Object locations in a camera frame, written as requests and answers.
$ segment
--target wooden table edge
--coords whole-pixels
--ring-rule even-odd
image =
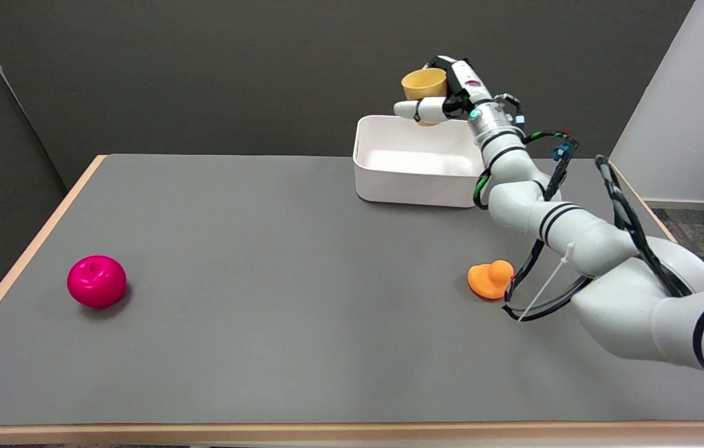
[[[520,439],[704,441],[704,422],[460,422],[0,426],[2,444],[249,444],[454,442]]]
[[[59,220],[62,219],[62,215],[67,212],[67,209],[68,207],[70,207],[70,204],[72,204],[73,201],[76,199],[76,196],[81,193],[82,188],[84,188],[84,186],[87,184],[87,181],[90,180],[90,177],[93,175],[95,170],[98,169],[99,165],[101,165],[101,162],[105,158],[106,156],[97,156],[95,159],[93,159],[93,162],[91,162],[91,164],[87,167],[87,169],[84,171],[84,174],[81,175],[81,178],[79,178],[76,184],[73,185],[73,188],[68,191],[67,195],[64,199],[62,199],[62,202],[59,203],[59,206],[56,208],[56,210],[53,211],[53,215],[48,218],[48,221],[45,222],[45,224],[42,226],[42,229],[37,232],[37,235],[34,237],[33,240],[31,240],[28,247],[25,248],[23,253],[20,254],[20,257],[17,259],[17,261],[14,262],[12,268],[9,270],[8,273],[6,273],[0,283],[0,302],[6,292],[9,291],[14,281],[17,280],[18,277],[20,277],[20,274],[23,272],[23,269],[25,269],[29,261],[31,261],[31,258],[33,258],[34,255],[37,253],[37,250],[40,249],[42,243],[45,241],[46,238],[48,238],[48,235],[50,235],[53,228],[56,227],[56,224],[58,224]]]
[[[48,238],[68,207],[106,156],[96,156],[53,215],[0,283],[0,301]],[[614,167],[623,185],[636,196],[662,231],[676,241],[656,214]],[[704,422],[477,422],[477,423],[360,423],[360,424],[111,424],[0,426],[1,444],[35,443],[198,443],[361,441],[424,439],[513,439],[514,437],[667,437],[704,436]]]

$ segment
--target pink apple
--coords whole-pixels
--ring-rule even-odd
[[[67,274],[67,290],[78,303],[90,308],[106,308],[125,293],[125,269],[114,258],[91,255]]]

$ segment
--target yellow cup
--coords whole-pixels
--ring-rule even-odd
[[[440,68],[423,68],[406,74],[402,79],[404,97],[420,100],[427,96],[446,96],[446,71]],[[435,126],[437,123],[419,121],[421,126]]]

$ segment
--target white plastic container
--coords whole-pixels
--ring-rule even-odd
[[[372,202],[474,207],[484,170],[468,124],[423,127],[398,116],[365,116],[355,136],[354,181]]]

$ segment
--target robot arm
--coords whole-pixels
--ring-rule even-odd
[[[571,292],[569,302],[588,334],[617,357],[704,370],[704,261],[672,241],[645,236],[602,156],[596,165],[619,228],[561,201],[558,193],[549,195],[546,189],[558,187],[563,176],[552,179],[534,165],[522,119],[505,113],[466,60],[439,56],[424,67],[430,66],[446,71],[448,96],[401,101],[394,105],[395,114],[434,122],[468,120],[495,184],[489,194],[491,216],[536,238],[536,247],[551,247],[582,273],[586,281]],[[566,165],[569,156],[560,163]],[[521,276],[513,279],[506,301]]]

